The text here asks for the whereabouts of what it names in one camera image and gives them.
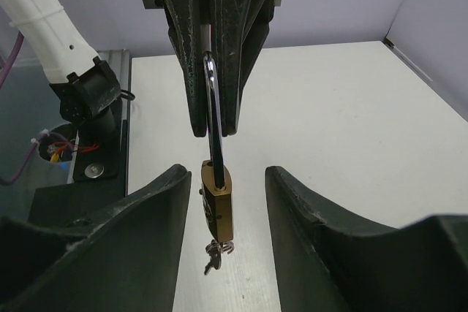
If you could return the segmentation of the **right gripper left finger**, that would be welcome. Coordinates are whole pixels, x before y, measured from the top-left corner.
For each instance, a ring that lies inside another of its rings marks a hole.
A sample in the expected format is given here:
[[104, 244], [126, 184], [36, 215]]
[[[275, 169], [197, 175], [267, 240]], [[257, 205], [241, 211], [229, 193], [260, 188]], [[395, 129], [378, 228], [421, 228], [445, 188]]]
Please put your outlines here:
[[171, 311], [192, 174], [174, 164], [73, 227], [1, 218], [3, 311]]

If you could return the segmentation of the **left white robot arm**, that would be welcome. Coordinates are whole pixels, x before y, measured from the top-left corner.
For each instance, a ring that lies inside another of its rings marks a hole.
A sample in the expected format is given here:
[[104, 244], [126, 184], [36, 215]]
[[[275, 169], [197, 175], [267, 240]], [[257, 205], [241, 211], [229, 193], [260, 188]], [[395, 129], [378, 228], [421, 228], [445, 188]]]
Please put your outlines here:
[[[196, 137], [237, 132], [244, 87], [278, 1], [143, 0], [146, 8], [165, 12]], [[1, 7], [39, 59], [59, 98], [61, 117], [78, 128], [83, 141], [113, 139], [117, 122], [110, 107], [121, 86], [59, 0], [1, 0]]]

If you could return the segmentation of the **padlock small keys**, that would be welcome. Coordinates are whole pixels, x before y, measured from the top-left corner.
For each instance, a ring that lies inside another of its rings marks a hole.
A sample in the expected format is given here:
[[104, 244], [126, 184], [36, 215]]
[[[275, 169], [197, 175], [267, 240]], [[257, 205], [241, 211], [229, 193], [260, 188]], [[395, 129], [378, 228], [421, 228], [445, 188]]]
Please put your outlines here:
[[212, 270], [219, 270], [222, 266], [222, 254], [231, 254], [235, 249], [233, 241], [217, 242], [212, 240], [206, 247], [205, 252], [209, 255], [209, 261], [204, 269], [204, 275]]

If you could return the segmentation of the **long-shackle brass padlock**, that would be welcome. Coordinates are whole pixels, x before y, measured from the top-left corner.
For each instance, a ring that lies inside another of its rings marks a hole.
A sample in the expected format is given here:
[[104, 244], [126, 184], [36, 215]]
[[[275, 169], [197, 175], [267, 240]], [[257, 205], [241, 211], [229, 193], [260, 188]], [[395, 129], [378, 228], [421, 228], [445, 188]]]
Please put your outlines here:
[[224, 165], [219, 82], [211, 52], [203, 54], [203, 71], [207, 91], [207, 127], [210, 159], [201, 166], [203, 209], [208, 229], [218, 243], [233, 240], [233, 182]]

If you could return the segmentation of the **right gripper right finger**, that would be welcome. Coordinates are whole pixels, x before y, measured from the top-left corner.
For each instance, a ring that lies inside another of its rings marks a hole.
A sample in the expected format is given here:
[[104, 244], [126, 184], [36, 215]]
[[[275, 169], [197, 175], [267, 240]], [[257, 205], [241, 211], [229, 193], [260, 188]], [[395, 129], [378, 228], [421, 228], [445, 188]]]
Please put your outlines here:
[[265, 171], [283, 311], [465, 311], [467, 217], [401, 229], [359, 216], [282, 167]]

